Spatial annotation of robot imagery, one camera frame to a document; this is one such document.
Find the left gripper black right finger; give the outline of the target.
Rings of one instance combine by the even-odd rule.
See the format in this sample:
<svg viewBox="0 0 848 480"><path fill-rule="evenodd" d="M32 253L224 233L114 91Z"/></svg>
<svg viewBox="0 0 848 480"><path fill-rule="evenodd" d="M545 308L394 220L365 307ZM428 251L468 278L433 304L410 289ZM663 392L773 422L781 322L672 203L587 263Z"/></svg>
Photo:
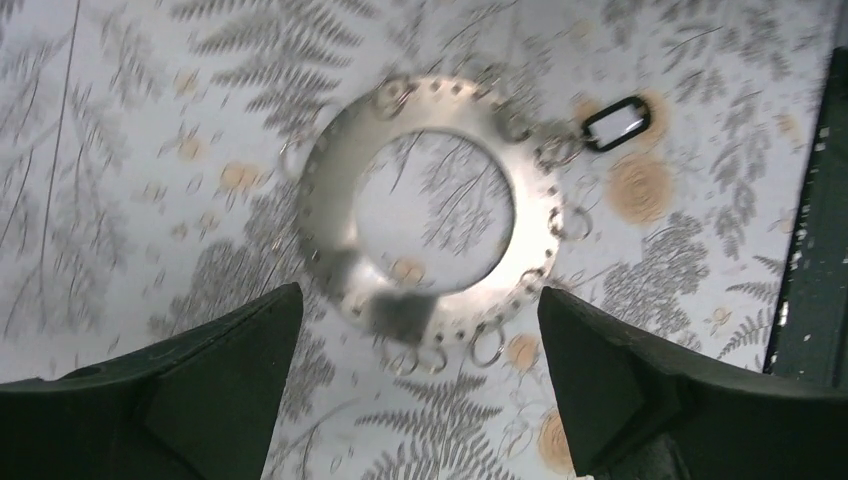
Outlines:
<svg viewBox="0 0 848 480"><path fill-rule="evenodd" d="M577 474L846 477L845 393L723 363L552 287L537 317Z"/></svg>

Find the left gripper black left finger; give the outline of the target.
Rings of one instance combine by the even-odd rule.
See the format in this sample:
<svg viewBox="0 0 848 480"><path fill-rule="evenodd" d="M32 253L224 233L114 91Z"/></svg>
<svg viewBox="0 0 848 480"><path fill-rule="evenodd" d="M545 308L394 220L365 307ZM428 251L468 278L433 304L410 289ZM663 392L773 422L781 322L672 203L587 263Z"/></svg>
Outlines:
<svg viewBox="0 0 848 480"><path fill-rule="evenodd" d="M56 379L1 387L5 479L258 479L304 314L295 283Z"/></svg>

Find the black key tag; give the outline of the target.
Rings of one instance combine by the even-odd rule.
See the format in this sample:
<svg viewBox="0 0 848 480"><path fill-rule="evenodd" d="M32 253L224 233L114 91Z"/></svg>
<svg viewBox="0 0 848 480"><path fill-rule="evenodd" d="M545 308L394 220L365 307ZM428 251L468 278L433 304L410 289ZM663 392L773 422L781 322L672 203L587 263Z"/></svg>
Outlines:
<svg viewBox="0 0 848 480"><path fill-rule="evenodd" d="M652 123L653 114L645 99L633 95L591 114L580 128L584 146L605 153L645 133Z"/></svg>

